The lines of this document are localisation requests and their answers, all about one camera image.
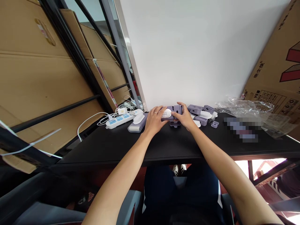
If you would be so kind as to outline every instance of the white wall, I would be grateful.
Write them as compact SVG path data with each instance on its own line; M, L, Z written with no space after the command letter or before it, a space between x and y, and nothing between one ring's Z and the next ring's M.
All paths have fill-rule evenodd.
M94 21L105 21L99 0L81 0L90 15L92 16ZM84 13L81 11L75 0L65 0L67 6L69 9L73 10L76 13L76 16L78 17L79 22L88 22L88 19L84 15ZM108 0L110 7L113 9L114 4L113 0ZM112 10L113 18L116 20L118 19L117 13L115 10Z
M289 3L120 1L148 110L239 97Z

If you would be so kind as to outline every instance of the red printed graphic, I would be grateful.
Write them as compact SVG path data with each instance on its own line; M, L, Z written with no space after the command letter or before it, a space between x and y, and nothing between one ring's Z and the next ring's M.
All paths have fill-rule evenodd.
M300 42L288 50L287 61L300 63ZM281 74L280 82L300 79L300 64L293 65Z

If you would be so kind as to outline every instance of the forearm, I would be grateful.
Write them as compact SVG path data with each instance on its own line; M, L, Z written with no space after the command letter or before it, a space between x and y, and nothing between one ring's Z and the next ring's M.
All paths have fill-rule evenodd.
M142 133L97 193L82 224L116 224L123 200L131 187L152 137Z
M206 162L233 199L243 223L281 224L280 219L232 158L214 144L200 129L193 129L191 133Z

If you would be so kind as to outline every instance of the finger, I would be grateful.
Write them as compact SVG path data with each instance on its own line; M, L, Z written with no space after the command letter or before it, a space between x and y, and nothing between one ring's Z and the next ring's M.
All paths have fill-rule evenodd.
M187 105L186 105L186 104L184 104L183 102L177 102L177 104L178 104L178 105L182 105L182 107L183 107L183 112L184 112L184 113L185 113L185 112L188 113L188 108L187 108Z
M159 113L159 111L161 110L162 107L163 107L163 106L158 106L158 107L155 109L156 114Z
M154 114L154 111L156 108L157 108L157 106L153 107L153 109L150 110L150 112L149 112L150 116L152 116Z
M178 114L178 113L176 113L176 112L171 112L171 114L172 114L174 117L178 118L178 119L180 119L180 117L182 116L182 115L180 115L180 114Z
M169 122L168 120L164 120L164 121L162 121L162 125L164 126L168 122Z
M163 113L165 112L166 108L167 107L165 106L159 111L159 113L158 113L159 118L161 118L163 116Z

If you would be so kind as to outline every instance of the left hand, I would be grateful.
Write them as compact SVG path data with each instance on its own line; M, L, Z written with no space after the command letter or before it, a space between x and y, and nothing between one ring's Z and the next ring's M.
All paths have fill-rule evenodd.
M166 106L156 106L150 110L148 113L146 126L145 126L145 134L154 137L154 135L160 131L160 129L168 123L168 120L161 121L163 112L166 110Z

